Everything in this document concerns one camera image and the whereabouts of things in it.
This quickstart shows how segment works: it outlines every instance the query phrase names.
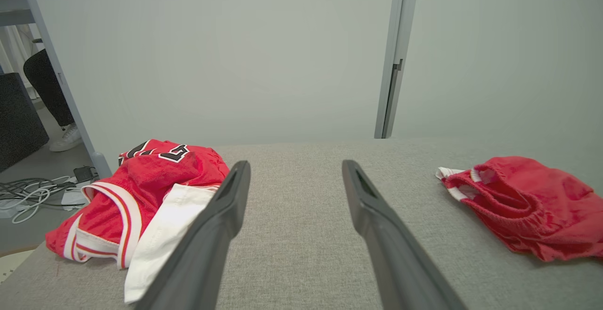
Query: power adapter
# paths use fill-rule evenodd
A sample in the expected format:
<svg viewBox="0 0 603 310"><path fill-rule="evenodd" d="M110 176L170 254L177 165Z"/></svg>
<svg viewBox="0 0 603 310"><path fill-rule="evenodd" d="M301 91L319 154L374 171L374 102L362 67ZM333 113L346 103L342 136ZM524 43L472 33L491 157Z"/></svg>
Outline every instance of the power adapter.
<svg viewBox="0 0 603 310"><path fill-rule="evenodd" d="M15 200L0 200L0 207L10 207L10 209L0 210L0 218L13 218L18 212L17 203L18 201Z"/></svg>
<svg viewBox="0 0 603 310"><path fill-rule="evenodd" d="M94 175L92 174L92 168L90 166L84 166L83 168L73 169L73 174L77 181L89 181L92 180Z"/></svg>
<svg viewBox="0 0 603 310"><path fill-rule="evenodd" d="M86 185L88 185L87 181L78 184L77 187L83 188ZM81 190L65 191L61 204L63 205L63 210L71 211L88 205L88 199L86 199L86 196L84 196L84 193L82 193Z"/></svg>

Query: white wall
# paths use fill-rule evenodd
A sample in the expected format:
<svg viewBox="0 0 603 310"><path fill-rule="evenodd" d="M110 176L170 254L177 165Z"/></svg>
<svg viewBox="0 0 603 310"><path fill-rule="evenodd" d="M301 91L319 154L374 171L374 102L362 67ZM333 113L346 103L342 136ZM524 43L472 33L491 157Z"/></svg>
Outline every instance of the white wall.
<svg viewBox="0 0 603 310"><path fill-rule="evenodd" d="M603 159L603 0L416 0L392 135Z"/></svg>
<svg viewBox="0 0 603 310"><path fill-rule="evenodd" d="M392 0L36 1L113 169L148 138L373 137Z"/></svg>

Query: white sneaker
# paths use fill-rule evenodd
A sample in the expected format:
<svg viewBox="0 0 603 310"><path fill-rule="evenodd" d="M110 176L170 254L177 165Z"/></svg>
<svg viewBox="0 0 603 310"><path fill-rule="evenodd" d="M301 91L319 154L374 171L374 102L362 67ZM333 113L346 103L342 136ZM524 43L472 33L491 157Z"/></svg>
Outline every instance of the white sneaker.
<svg viewBox="0 0 603 310"><path fill-rule="evenodd" d="M63 134L63 138L50 145L50 151L60 153L62 151L73 149L81 143L81 134L80 130L77 129L77 125L75 125L75 123L69 124L65 134Z"/></svg>

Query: black pants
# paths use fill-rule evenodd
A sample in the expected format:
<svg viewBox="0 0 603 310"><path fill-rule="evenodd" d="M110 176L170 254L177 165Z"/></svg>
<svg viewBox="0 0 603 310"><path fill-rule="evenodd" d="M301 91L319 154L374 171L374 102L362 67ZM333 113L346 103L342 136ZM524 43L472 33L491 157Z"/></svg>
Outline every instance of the black pants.
<svg viewBox="0 0 603 310"><path fill-rule="evenodd" d="M40 95L48 111L57 120L58 125L65 127L73 123L73 115L69 111L63 91L54 75L46 50L41 50L27 59L23 65L23 72Z"/></svg>

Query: door frame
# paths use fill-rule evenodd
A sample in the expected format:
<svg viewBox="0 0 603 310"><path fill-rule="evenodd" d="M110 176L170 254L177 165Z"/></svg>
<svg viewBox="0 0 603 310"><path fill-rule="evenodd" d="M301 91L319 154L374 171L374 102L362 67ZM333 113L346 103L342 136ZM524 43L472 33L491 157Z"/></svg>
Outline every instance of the door frame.
<svg viewBox="0 0 603 310"><path fill-rule="evenodd" d="M34 21L36 22L38 30L40 31L41 39L44 42L44 46L47 50L50 63L52 64L52 69L54 69L54 73L57 76L58 83L63 91L65 100L67 101L67 106L69 106L69 110L71 110L71 115L73 115L73 120L77 124L78 130L81 134L81 138L84 142L84 146L86 147L86 151L88 151L90 159L92 160L92 164L94 165L95 169L97 169L100 178L103 179L106 177L110 177L112 173L107 164L107 160L104 158L102 153L94 151L94 146L92 145L90 136L86 131L84 121L82 121L81 119L81 115L77 109L77 105L75 104L73 95L71 95L69 85L67 85L65 76L63 76L63 69L61 68L61 64L58 61L57 54L54 51L54 46L52 45L50 35L48 34L48 30L46 29L44 19L41 16L40 7L38 6L37 0L27 0L27 2L30 5L30 10L32 10L32 16L34 17Z"/></svg>
<svg viewBox="0 0 603 310"><path fill-rule="evenodd" d="M407 63L406 56L413 27L415 5L416 0L392 0L388 48L385 52L375 138L389 138L394 127L401 79Z"/></svg>

